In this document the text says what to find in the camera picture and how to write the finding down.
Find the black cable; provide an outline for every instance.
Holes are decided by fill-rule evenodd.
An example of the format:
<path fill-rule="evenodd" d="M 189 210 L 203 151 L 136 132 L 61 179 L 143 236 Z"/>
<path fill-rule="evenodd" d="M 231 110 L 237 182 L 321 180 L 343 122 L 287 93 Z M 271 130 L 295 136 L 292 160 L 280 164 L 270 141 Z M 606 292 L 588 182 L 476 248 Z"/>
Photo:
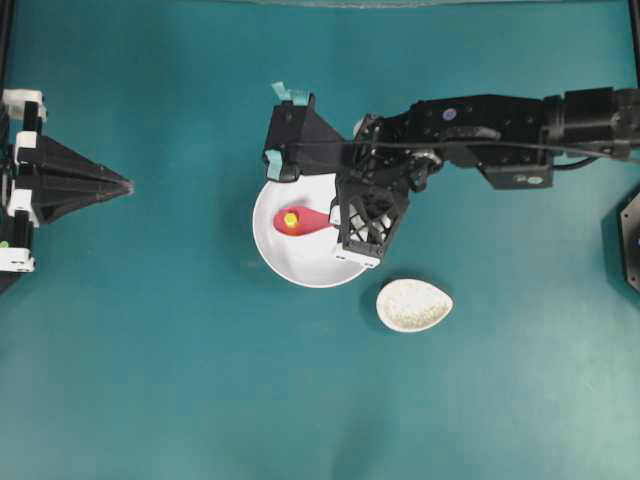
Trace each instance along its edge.
<path fill-rule="evenodd" d="M 313 146 L 323 146 L 323 145 L 344 145 L 344 146 L 370 146 L 376 148 L 447 148 L 452 146 L 462 146 L 462 147 L 511 147 L 511 148 L 525 148 L 532 150 L 554 150 L 557 152 L 563 153 L 571 153 L 576 155 L 585 155 L 588 157 L 604 157 L 604 158 L 613 158 L 611 155 L 603 152 L 599 152 L 596 150 L 589 150 L 586 148 L 580 147 L 567 147 L 564 145 L 550 145 L 544 143 L 523 143 L 523 142 L 503 142 L 500 140 L 452 140 L 450 142 L 413 142 L 413 143 L 392 143 L 392 142 L 372 142 L 372 141 L 362 141 L 362 140 L 344 140 L 344 141 L 316 141 L 316 142 L 292 142 L 285 145 L 287 146 L 298 146 L 298 147 L 313 147 Z"/>
<path fill-rule="evenodd" d="M 561 172 L 568 172 L 570 170 L 577 170 L 582 167 L 586 167 L 587 165 L 591 165 L 593 162 L 598 160 L 598 157 L 587 157 L 584 160 L 580 160 L 575 163 L 567 163 L 564 165 L 554 165 L 553 169 Z"/>

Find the red spoon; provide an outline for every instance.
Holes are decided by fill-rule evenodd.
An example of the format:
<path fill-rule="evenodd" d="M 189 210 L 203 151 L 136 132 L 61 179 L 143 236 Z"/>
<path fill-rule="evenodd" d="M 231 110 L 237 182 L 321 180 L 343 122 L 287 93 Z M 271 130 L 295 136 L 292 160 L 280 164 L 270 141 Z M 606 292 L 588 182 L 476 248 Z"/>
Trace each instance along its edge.
<path fill-rule="evenodd" d="M 276 213 L 273 226 L 280 233 L 299 237 L 330 227 L 329 215 L 301 205 L 291 205 Z"/>

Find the teal tape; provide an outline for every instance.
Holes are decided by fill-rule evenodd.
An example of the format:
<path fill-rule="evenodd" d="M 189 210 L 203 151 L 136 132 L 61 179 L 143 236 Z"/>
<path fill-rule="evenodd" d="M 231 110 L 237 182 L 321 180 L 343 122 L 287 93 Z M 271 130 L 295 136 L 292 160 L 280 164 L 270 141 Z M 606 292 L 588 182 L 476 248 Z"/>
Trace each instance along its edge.
<path fill-rule="evenodd" d="M 266 150 L 264 154 L 267 156 L 267 160 L 269 160 L 267 178 L 279 181 L 280 170 L 282 170 L 282 154 L 277 150 Z"/>
<path fill-rule="evenodd" d="M 273 88 L 273 91 L 276 92 L 278 98 L 283 102 L 293 102 L 297 107 L 306 107 L 309 105 L 309 92 L 285 88 L 283 82 L 272 83 L 271 88 Z"/>

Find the white plate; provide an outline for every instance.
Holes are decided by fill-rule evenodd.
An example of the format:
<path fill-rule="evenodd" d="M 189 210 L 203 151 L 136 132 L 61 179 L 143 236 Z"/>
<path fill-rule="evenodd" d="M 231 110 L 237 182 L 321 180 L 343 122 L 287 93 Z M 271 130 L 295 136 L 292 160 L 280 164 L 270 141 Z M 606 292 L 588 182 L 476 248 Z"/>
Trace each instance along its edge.
<path fill-rule="evenodd" d="M 366 270 L 358 263 L 334 257 L 338 241 L 334 227 L 291 237 L 273 226 L 276 213 L 290 205 L 328 214 L 336 196 L 334 182 L 334 174 L 301 176 L 294 183 L 267 182 L 253 208 L 253 238 L 260 255 L 278 275 L 303 287 L 336 287 Z"/>
<path fill-rule="evenodd" d="M 437 325 L 449 315 L 453 300 L 421 280 L 394 280 L 378 294 L 376 309 L 382 323 L 396 332 L 413 333 Z"/>

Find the yellow knob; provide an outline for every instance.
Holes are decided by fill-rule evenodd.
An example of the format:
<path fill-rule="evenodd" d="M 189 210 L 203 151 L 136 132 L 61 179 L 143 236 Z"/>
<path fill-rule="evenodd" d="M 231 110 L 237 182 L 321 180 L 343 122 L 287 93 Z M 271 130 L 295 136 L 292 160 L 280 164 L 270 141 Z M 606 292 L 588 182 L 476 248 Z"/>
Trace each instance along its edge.
<path fill-rule="evenodd" d="M 296 228 L 298 226 L 298 215 L 295 212 L 286 213 L 284 216 L 284 224 L 289 228 Z"/>

